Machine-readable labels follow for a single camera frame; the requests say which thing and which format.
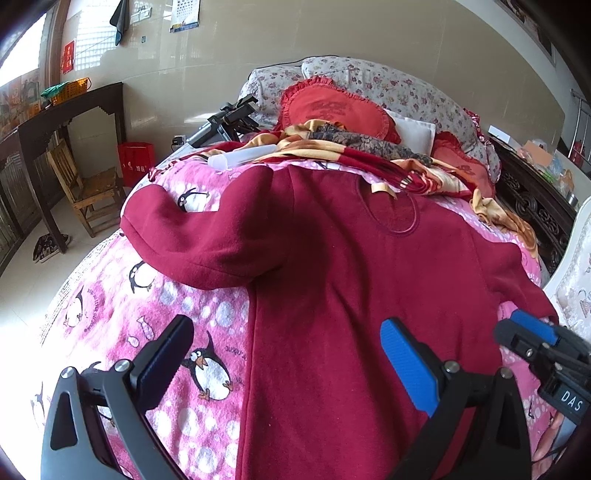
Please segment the red bin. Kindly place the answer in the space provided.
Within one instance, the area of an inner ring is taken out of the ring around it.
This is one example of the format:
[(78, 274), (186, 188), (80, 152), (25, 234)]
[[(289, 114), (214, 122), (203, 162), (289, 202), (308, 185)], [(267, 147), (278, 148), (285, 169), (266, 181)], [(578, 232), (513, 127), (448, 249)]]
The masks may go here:
[(155, 166), (155, 152), (151, 143), (124, 142), (117, 146), (123, 183), (134, 187)]

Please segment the dark red sweater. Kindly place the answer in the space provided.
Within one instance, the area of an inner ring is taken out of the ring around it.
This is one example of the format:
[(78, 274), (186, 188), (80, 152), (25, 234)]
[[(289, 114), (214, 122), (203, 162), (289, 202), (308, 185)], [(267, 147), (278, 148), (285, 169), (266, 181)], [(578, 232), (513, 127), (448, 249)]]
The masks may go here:
[(249, 290), (240, 479), (383, 479), (419, 434), (380, 342), (397, 317), (444, 360), (501, 366), (503, 303), (556, 312), (520, 249), (428, 198), (297, 166), (245, 170), (211, 212), (162, 187), (132, 195), (122, 230), (155, 270), (199, 290)]

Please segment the red heart-shaped pillow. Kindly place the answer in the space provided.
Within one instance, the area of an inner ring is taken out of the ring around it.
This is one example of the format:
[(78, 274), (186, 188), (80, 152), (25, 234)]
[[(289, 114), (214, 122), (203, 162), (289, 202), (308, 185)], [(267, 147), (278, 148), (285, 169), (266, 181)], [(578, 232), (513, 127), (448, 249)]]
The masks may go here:
[(394, 144), (402, 142), (386, 110), (359, 94), (342, 89), (331, 78), (315, 76), (291, 85), (280, 98), (276, 130), (310, 120), (337, 123), (346, 131)]

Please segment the yellow basket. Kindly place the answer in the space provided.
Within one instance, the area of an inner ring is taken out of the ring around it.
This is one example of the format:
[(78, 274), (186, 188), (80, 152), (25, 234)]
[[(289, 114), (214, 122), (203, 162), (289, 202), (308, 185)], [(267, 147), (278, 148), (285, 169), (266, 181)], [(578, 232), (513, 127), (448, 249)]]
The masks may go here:
[(40, 93), (40, 96), (53, 106), (56, 106), (86, 93), (91, 88), (91, 85), (91, 79), (84, 77), (48, 87)]

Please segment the wooden chair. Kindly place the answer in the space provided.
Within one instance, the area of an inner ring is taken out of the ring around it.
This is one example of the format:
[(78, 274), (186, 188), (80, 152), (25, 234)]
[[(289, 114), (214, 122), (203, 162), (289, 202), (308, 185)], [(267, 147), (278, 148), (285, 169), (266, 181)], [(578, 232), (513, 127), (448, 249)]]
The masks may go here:
[(47, 159), (74, 214), (91, 238), (119, 224), (125, 192), (114, 167), (82, 177), (63, 139), (47, 152)]

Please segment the dark wooden table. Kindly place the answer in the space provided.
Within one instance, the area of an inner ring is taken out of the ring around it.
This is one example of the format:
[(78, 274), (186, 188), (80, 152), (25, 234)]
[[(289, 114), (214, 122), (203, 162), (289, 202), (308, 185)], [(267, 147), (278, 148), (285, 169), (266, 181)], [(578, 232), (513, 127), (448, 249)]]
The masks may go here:
[(42, 222), (58, 250), (67, 250), (51, 213), (63, 197), (41, 164), (54, 135), (95, 108), (113, 117), (118, 143), (126, 141), (124, 84), (116, 82), (49, 107), (20, 124), (1, 140), (1, 268), (6, 269), (29, 233)]

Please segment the white plastic bottle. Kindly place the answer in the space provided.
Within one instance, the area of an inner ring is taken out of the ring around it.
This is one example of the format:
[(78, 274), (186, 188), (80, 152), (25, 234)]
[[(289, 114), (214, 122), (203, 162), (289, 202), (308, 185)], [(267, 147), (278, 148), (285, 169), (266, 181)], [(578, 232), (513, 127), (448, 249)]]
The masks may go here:
[(260, 157), (273, 154), (276, 152), (276, 148), (276, 145), (271, 144), (217, 153), (207, 159), (207, 164), (214, 170), (230, 170)]

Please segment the white floral chair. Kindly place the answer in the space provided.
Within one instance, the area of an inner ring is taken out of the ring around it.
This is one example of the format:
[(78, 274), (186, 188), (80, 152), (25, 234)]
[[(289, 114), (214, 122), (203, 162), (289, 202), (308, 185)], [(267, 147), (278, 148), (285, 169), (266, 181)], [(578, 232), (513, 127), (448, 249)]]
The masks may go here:
[(590, 198), (579, 208), (565, 254), (543, 288), (562, 326), (590, 339)]

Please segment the wall calendar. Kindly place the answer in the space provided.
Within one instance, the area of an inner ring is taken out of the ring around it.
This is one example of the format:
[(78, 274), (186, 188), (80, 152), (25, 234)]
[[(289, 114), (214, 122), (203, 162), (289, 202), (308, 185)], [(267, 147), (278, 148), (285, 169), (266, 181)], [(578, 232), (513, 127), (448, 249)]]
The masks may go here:
[(199, 0), (173, 0), (171, 8), (170, 32), (177, 33), (199, 26)]

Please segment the orange red patterned blanket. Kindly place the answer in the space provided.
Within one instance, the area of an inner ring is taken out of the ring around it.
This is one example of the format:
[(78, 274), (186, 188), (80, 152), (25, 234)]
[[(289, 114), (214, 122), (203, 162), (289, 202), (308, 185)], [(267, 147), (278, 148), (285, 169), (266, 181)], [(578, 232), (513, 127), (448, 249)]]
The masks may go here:
[(346, 131), (337, 123), (310, 120), (281, 131), (259, 133), (245, 144), (224, 142), (205, 149), (201, 156), (207, 160), (217, 153), (271, 144), (277, 146), (276, 152), (250, 162), (308, 159), (335, 163), (369, 173), (398, 190), (461, 198), (470, 203), (482, 223), (515, 235), (534, 259), (539, 258), (533, 228), (494, 199), (484, 165), (465, 154), (449, 132), (436, 135), (433, 152), (424, 155), (402, 144)]

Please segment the floral quilt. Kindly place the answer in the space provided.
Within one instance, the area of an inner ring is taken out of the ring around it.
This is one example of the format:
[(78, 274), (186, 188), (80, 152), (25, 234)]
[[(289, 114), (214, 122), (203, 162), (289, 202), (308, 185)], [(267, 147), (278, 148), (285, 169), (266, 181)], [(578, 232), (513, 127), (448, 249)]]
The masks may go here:
[(329, 78), (342, 89), (404, 117), (432, 123), (439, 132), (452, 133), (464, 153), (486, 167), (491, 182), (499, 180), (501, 161), (480, 128), (480, 117), (427, 81), (391, 66), (351, 57), (312, 56), (252, 70), (239, 96), (256, 97), (253, 118), (271, 127), (276, 124), (283, 91), (315, 76)]

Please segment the white pillow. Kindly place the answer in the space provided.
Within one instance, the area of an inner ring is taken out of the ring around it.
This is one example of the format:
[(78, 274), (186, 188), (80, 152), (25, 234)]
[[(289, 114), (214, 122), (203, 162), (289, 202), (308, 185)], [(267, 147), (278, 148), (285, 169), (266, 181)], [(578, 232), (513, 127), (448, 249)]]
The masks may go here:
[(431, 154), (437, 133), (435, 124), (404, 117), (388, 109), (386, 113), (393, 119), (404, 146), (418, 154)]

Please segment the black tripod device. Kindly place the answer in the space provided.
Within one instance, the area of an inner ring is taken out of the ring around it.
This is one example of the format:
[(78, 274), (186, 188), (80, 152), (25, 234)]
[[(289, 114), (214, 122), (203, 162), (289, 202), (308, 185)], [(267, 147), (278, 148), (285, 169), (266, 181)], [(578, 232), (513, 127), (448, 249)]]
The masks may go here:
[(175, 151), (184, 144), (198, 148), (215, 139), (238, 141), (240, 137), (259, 131), (259, 123), (251, 114), (256, 112), (257, 99), (252, 94), (238, 99), (235, 103), (224, 104), (218, 112), (210, 114), (192, 136), (186, 139), (182, 135), (174, 136), (171, 150)]

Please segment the shoes on floor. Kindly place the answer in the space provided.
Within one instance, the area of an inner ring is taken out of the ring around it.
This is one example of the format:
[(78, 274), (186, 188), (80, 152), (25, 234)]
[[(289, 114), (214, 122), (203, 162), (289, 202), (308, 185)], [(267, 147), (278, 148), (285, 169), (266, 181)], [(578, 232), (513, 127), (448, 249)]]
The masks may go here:
[(32, 261), (44, 263), (60, 252), (55, 239), (50, 234), (45, 234), (37, 239), (33, 249)]

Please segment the dark hanging cloth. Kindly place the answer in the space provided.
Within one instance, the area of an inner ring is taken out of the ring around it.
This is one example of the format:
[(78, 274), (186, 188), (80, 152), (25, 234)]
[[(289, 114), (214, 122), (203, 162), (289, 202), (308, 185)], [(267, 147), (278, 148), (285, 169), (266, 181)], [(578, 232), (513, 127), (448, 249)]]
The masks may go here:
[(120, 0), (114, 13), (112, 14), (109, 24), (113, 26), (115, 31), (114, 44), (119, 46), (127, 32), (130, 24), (129, 1)]

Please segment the red wall sign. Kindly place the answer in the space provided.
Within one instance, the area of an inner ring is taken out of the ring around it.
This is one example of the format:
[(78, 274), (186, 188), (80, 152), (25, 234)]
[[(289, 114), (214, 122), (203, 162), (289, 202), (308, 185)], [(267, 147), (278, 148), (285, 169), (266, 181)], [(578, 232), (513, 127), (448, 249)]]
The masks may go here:
[(67, 74), (74, 70), (75, 41), (64, 45), (61, 58), (61, 72)]

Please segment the dark carved headboard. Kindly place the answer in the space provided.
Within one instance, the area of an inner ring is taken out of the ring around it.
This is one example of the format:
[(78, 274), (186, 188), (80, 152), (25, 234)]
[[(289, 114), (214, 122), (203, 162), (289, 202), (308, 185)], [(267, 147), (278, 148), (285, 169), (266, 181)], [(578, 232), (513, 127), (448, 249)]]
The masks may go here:
[(507, 145), (494, 138), (491, 143), (501, 162), (497, 196), (533, 228), (539, 254), (548, 272), (553, 274), (565, 254), (576, 211), (534, 167)]

